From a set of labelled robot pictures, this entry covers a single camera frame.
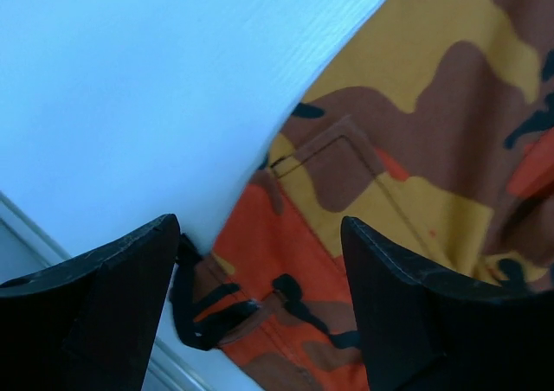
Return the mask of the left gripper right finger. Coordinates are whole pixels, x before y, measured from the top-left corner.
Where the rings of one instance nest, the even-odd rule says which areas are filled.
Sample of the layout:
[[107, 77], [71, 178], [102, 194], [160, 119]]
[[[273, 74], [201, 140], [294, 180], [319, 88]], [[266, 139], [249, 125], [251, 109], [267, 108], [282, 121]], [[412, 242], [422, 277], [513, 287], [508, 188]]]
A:
[[355, 217], [341, 242], [371, 389], [552, 389], [552, 292], [470, 278]]

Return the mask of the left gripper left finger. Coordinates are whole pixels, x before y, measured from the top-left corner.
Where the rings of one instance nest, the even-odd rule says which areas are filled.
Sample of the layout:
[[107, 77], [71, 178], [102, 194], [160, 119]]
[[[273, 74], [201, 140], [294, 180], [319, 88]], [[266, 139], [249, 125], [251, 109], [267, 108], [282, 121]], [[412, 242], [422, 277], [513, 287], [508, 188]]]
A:
[[1, 285], [3, 390], [139, 390], [177, 255], [175, 215]]

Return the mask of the orange camouflage trousers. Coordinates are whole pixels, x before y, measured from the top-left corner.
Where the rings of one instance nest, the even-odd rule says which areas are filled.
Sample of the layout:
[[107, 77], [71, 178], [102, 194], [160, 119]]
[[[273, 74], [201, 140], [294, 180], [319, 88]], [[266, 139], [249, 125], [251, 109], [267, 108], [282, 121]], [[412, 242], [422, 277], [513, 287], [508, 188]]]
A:
[[373, 390], [346, 217], [553, 294], [553, 0], [387, 0], [293, 109], [211, 252], [182, 240], [180, 341], [265, 390]]

